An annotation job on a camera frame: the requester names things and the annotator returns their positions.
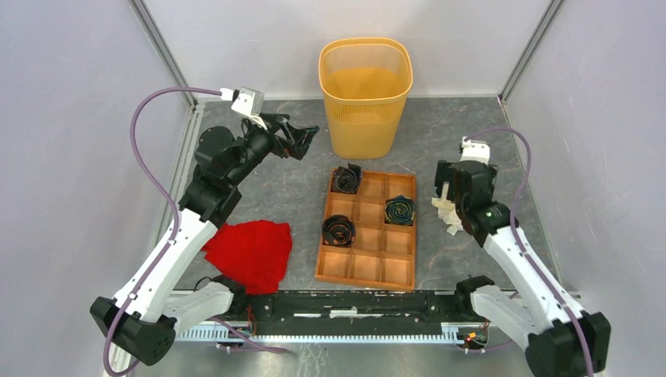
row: basket rim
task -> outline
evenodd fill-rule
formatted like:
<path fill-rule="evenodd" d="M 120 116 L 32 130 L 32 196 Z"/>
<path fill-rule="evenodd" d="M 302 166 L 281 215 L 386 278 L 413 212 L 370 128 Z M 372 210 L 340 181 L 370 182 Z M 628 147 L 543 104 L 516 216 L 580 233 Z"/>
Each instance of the basket rim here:
<path fill-rule="evenodd" d="M 349 99 L 349 98 L 340 98 L 331 95 L 325 88 L 324 88 L 324 83 L 321 81 L 321 66 L 323 63 L 324 55 L 327 53 L 331 52 L 333 49 L 337 49 L 339 47 L 347 47 L 347 46 L 357 46 L 357 45 L 377 45 L 377 46 L 389 46 L 394 48 L 398 53 L 402 55 L 402 58 L 404 62 L 407 64 L 407 68 L 409 70 L 409 85 L 407 88 L 400 94 L 392 97 L 382 97 L 382 98 L 361 98 L 361 99 Z M 407 52 L 407 49 L 402 45 L 402 43 L 396 41 L 395 39 L 391 38 L 384 38 L 384 37 L 359 37 L 359 38 L 344 38 L 344 39 L 337 39 L 333 42 L 328 43 L 324 48 L 321 50 L 321 53 L 319 54 L 319 70 L 318 70 L 318 75 L 319 75 L 319 87 L 321 88 L 321 91 L 324 92 L 324 95 L 327 97 L 330 97 L 332 100 L 338 101 L 338 102 L 376 102 L 376 101 L 393 101 L 393 100 L 399 100 L 402 97 L 405 97 L 407 93 L 409 93 L 409 90 L 412 89 L 412 85 L 414 84 L 414 72 L 412 71 L 412 60 L 409 58 L 409 53 Z"/>

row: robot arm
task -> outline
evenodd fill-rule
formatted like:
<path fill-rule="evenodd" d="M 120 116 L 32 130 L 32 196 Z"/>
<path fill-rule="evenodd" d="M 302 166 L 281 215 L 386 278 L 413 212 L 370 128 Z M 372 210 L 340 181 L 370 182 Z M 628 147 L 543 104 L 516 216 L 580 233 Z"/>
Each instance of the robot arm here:
<path fill-rule="evenodd" d="M 270 153 L 302 159 L 319 127 L 297 129 L 289 115 L 262 114 L 263 93 L 248 88 L 221 90 L 221 98 L 233 101 L 232 110 L 243 119 L 243 136 L 234 137 L 222 126 L 203 133 L 195 151 L 192 182 L 178 202 L 181 219 L 177 236 L 170 240 L 174 223 L 148 259 L 113 298 L 98 297 L 90 307 L 97 326 L 106 335 L 120 303 L 131 301 L 120 314 L 113 342 L 146 365 L 164 357 L 177 334 L 229 309 L 233 294 L 217 282 L 167 304 L 183 272 L 201 247 L 212 238 L 240 201 L 240 182 Z M 171 243 L 136 294 L 137 281 Z"/>
<path fill-rule="evenodd" d="M 492 200 L 497 167 L 489 165 L 485 143 L 465 141 L 458 163 L 437 164 L 435 192 L 456 205 L 465 231 L 492 256 L 520 292 L 525 307 L 509 299 L 486 276 L 476 276 L 456 285 L 463 310 L 487 318 L 524 351 L 532 373 L 542 376 L 580 376 L 585 367 L 580 341 L 565 308 L 528 261 L 528 255 L 564 299 L 578 319 L 597 372 L 604 369 L 608 353 L 610 324 L 601 313 L 588 314 L 541 262 L 517 224 L 519 239 L 510 226 L 510 210 Z"/>

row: metal corner post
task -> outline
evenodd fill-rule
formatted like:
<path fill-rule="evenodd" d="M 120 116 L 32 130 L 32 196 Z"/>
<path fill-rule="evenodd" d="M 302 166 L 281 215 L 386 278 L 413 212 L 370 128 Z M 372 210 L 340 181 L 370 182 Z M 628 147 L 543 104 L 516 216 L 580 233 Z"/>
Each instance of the metal corner post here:
<path fill-rule="evenodd" d="M 511 71 L 507 83 L 504 84 L 504 88 L 502 88 L 502 91 L 499 93 L 499 99 L 502 102 L 506 101 L 511 95 L 511 92 L 513 92 L 516 84 L 518 83 L 518 80 L 521 78 L 523 72 L 527 68 L 527 65 L 534 56 L 536 49 L 539 47 L 539 44 L 543 40 L 543 37 L 547 33 L 548 28 L 551 26 L 553 20 L 558 15 L 559 10 L 564 2 L 565 0 L 551 0 L 545 12 L 543 12 L 539 23 L 536 25 L 536 28 L 532 33 L 532 36 L 529 38 L 529 41 L 523 49 L 520 58 L 518 58 L 518 62 L 514 66 L 514 70 Z"/>
<path fill-rule="evenodd" d="M 155 20 L 152 18 L 148 7 L 146 6 L 144 0 L 129 0 L 132 9 L 137 14 L 137 18 L 143 25 L 146 34 L 150 38 L 155 50 L 159 54 L 159 57 L 162 59 L 164 66 L 169 71 L 169 74 L 178 86 L 189 86 L 187 80 L 183 76 L 183 72 L 178 67 L 178 63 L 174 58 L 174 55 L 169 50 L 167 42 L 164 40 L 162 33 L 157 28 Z M 196 106 L 196 97 L 190 92 L 182 92 L 185 101 L 188 103 L 189 107 L 193 110 Z"/>

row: coiled fabric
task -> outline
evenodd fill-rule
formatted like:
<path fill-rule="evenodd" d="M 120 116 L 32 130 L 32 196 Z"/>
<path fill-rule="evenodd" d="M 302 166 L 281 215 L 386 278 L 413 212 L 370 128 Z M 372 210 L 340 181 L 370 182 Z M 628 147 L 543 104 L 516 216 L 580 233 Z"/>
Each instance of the coiled fabric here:
<path fill-rule="evenodd" d="M 414 200 L 400 195 L 386 201 L 386 222 L 395 225 L 411 225 L 414 222 Z"/>
<path fill-rule="evenodd" d="M 333 172 L 333 192 L 356 194 L 360 187 L 361 171 L 358 165 L 347 164 L 348 167 L 339 167 Z"/>
<path fill-rule="evenodd" d="M 344 214 L 334 214 L 321 225 L 324 245 L 335 247 L 351 247 L 356 239 L 356 227 Z"/>

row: white gear rack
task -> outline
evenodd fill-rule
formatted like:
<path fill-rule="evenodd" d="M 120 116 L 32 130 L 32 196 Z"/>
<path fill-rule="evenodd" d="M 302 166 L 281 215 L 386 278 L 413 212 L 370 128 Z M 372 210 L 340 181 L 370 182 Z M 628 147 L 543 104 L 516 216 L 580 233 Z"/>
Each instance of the white gear rack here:
<path fill-rule="evenodd" d="M 245 322 L 229 322 L 234 328 L 246 327 Z M 437 335 L 253 335 L 254 342 L 278 343 L 366 343 L 366 344 L 463 344 L 458 340 L 458 327 L 441 324 Z M 232 338 L 229 330 L 213 321 L 202 322 L 176 337 L 177 342 L 222 342 L 242 343 Z"/>

